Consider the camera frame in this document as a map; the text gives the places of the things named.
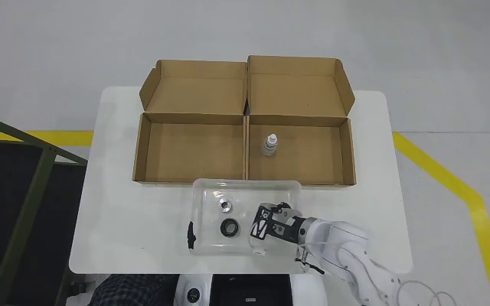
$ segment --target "black rubber ring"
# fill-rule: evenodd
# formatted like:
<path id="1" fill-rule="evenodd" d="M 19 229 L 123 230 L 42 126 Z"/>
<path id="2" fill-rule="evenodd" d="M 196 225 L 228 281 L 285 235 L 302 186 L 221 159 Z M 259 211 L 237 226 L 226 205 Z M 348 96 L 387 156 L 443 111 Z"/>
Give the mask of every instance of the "black rubber ring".
<path id="1" fill-rule="evenodd" d="M 233 232 L 227 232 L 227 227 L 230 224 L 235 225 L 235 230 Z M 228 238 L 235 237 L 239 229 L 240 229 L 240 225 L 238 224 L 238 222 L 235 219 L 231 219 L 231 218 L 223 220 L 220 226 L 221 233 L 223 234 L 223 236 Z"/>

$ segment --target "small plastic bottle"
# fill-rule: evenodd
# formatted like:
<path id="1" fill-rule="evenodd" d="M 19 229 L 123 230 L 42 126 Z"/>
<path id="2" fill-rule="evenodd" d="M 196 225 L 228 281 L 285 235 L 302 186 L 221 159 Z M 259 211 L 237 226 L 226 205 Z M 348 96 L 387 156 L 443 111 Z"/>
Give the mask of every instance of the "small plastic bottle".
<path id="1" fill-rule="evenodd" d="M 276 134 L 271 134 L 267 136 L 266 141 L 263 143 L 262 146 L 262 153 L 265 156 L 270 156 L 274 154 L 277 148 L 277 136 Z"/>

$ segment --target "transparent plastic bin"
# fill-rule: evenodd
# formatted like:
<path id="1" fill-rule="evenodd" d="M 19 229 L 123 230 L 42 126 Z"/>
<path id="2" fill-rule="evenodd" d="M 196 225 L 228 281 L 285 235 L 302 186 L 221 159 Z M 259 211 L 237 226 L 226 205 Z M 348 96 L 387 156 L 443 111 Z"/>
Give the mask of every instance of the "transparent plastic bin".
<path id="1" fill-rule="evenodd" d="M 296 247 L 275 237 L 265 240 L 250 236 L 250 228 L 261 203 L 287 202 L 300 210 L 301 184 L 297 181 L 233 181 L 200 178 L 192 187 L 191 221 L 196 236 L 195 255 L 252 255 L 271 253 L 276 256 L 294 256 Z M 223 199 L 231 202 L 232 209 L 224 213 Z M 230 238 L 221 233 L 225 219 L 239 223 L 239 233 Z"/>

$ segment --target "bottle cap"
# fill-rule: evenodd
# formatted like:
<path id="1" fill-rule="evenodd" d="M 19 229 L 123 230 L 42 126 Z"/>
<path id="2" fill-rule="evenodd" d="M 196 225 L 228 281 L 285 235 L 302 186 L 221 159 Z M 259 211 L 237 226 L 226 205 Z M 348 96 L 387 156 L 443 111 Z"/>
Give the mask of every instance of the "bottle cap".
<path id="1" fill-rule="evenodd" d="M 267 142 L 269 142 L 271 145 L 275 145 L 277 143 L 277 136 L 276 134 L 271 134 L 267 137 Z"/>

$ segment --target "green metal frame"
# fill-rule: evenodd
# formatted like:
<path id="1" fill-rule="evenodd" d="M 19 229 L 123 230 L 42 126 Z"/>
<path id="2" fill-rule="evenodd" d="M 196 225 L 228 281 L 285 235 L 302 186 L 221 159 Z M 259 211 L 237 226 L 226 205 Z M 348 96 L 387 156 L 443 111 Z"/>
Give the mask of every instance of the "green metal frame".
<path id="1" fill-rule="evenodd" d="M 14 281 L 22 254 L 24 253 L 25 245 L 31 234 L 32 225 L 34 224 L 44 190 L 47 186 L 47 180 L 54 165 L 54 159 L 57 155 L 60 155 L 80 165 L 87 165 L 87 160 L 39 138 L 35 138 L 10 125 L 6 125 L 3 122 L 0 122 L 0 132 L 43 149 L 28 193 L 22 204 L 21 212 L 19 213 L 10 241 L 8 242 L 2 263 L 0 263 L 0 305 L 4 305 L 7 301 L 8 293 Z"/>

